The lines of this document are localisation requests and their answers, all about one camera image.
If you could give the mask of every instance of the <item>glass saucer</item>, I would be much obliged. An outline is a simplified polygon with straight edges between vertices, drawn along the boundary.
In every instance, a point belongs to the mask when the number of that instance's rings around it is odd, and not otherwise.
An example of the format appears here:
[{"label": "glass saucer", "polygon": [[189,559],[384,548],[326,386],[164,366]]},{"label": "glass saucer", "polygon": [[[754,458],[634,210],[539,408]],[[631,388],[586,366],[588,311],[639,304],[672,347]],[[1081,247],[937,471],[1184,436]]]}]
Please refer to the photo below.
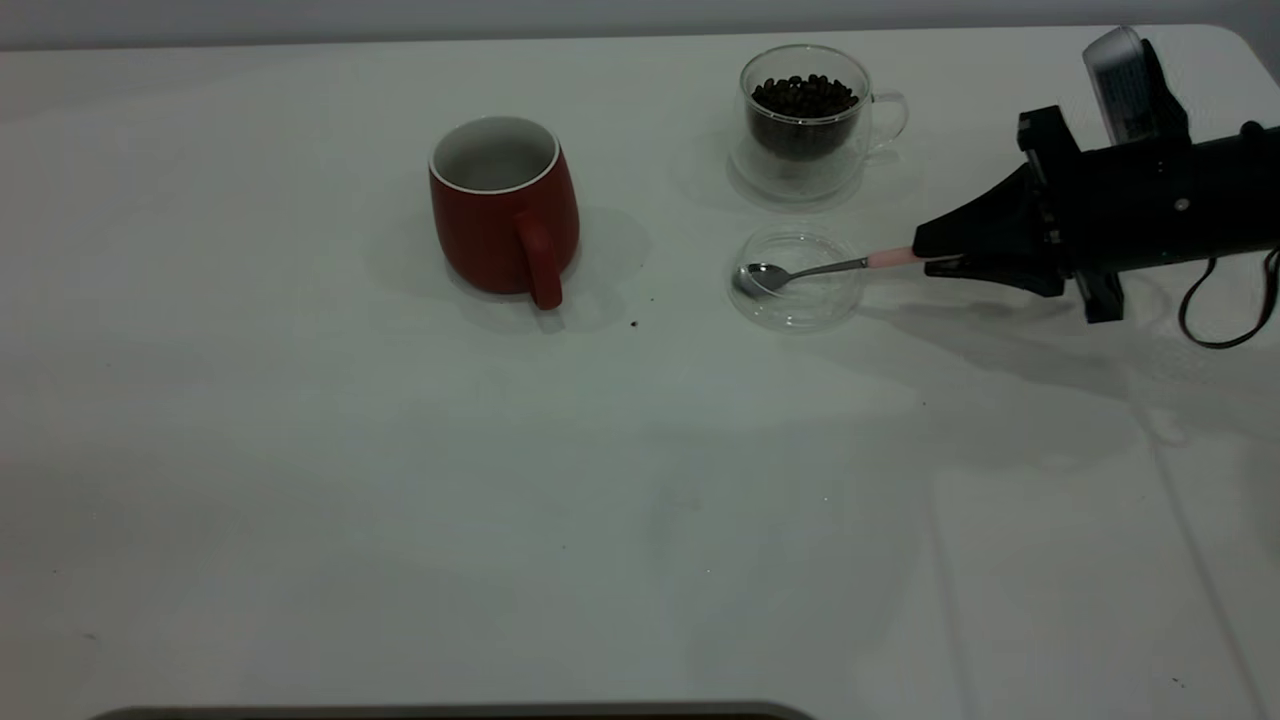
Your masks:
[{"label": "glass saucer", "polygon": [[851,241],[837,238],[822,225],[803,222],[756,232],[724,272],[730,301],[748,319],[778,332],[805,333],[835,327],[858,304],[863,288],[859,270],[800,278],[778,291],[755,286],[758,295],[742,292],[736,278],[739,268],[751,263],[769,263],[796,273],[864,255]]}]

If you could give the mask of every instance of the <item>mug handle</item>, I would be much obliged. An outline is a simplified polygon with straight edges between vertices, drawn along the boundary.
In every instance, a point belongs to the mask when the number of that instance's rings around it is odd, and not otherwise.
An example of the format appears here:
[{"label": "mug handle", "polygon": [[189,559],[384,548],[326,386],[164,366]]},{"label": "mug handle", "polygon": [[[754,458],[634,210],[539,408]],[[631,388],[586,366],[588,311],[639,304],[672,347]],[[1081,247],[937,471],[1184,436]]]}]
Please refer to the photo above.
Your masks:
[{"label": "mug handle", "polygon": [[556,261],[556,246],[547,228],[529,213],[516,215],[516,233],[525,247],[525,260],[529,263],[529,277],[532,284],[534,305],[539,310],[559,307],[564,293],[559,283],[559,264]]},{"label": "mug handle", "polygon": [[911,110],[906,106],[906,97],[896,90],[881,90],[879,92],[872,94],[872,102],[893,102],[902,109],[902,117],[899,118],[896,123],[890,126],[891,129],[887,132],[878,132],[872,138],[872,151],[879,150],[897,140],[897,136],[902,135],[906,129],[906,120],[911,117]]}]

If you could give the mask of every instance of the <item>spoon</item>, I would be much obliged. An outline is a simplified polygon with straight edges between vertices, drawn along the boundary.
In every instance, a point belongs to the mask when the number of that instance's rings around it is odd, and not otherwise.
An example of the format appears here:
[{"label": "spoon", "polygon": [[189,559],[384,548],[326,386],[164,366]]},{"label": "spoon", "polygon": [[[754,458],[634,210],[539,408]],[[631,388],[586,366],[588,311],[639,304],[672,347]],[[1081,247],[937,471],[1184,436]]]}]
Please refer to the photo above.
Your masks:
[{"label": "spoon", "polygon": [[922,261],[922,259],[916,258],[915,254],[911,252],[910,247],[899,247],[895,250],[872,252],[867,258],[808,268],[797,273],[788,273],[783,268],[773,265],[772,263],[748,263],[737,269],[737,274],[733,275],[733,284],[744,295],[759,297],[762,295],[777,292],[782,290],[785,284],[799,278],[824,275],[827,273],[842,273],[845,270],[865,270],[868,268],[892,268],[893,265],[908,265],[910,263],[919,261]]}]

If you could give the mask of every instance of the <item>cable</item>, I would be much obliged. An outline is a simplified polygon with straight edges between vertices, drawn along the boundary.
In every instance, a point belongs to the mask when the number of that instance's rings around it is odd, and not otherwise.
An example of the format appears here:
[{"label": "cable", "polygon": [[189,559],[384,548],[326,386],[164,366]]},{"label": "cable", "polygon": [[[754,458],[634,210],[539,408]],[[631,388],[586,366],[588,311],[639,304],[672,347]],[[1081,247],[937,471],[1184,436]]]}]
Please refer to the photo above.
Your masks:
[{"label": "cable", "polygon": [[1201,279],[1196,281],[1196,284],[1187,291],[1183,296],[1183,304],[1178,307],[1178,327],[1183,329],[1183,334],[1187,340],[1194,342],[1201,347],[1207,347],[1210,350],[1229,350],[1238,345],[1244,345],[1253,336],[1258,334],[1258,331],[1267,324],[1271,319],[1271,313],[1276,309],[1276,296],[1280,295],[1280,247],[1272,250],[1262,259],[1262,274],[1266,279],[1266,291],[1262,295],[1262,313],[1258,314],[1258,324],[1253,325],[1253,329],[1242,334],[1240,337],[1233,340],[1224,340],[1220,342],[1201,340],[1192,333],[1190,328],[1187,327],[1187,309],[1192,305],[1192,296],[1199,290],[1199,286],[1204,284],[1204,281],[1213,274],[1213,269],[1217,268],[1217,258],[1210,258],[1208,265],[1204,266],[1204,274]]}]

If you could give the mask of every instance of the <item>wall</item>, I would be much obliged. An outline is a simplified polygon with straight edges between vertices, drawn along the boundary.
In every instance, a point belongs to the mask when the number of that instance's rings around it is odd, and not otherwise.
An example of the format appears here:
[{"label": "wall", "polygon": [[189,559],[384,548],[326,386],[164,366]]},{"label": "wall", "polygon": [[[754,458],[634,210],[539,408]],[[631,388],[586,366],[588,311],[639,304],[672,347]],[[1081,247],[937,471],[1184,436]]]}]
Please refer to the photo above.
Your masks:
[{"label": "wall", "polygon": [[0,49],[1206,22],[1280,77],[1276,0],[0,0]]}]

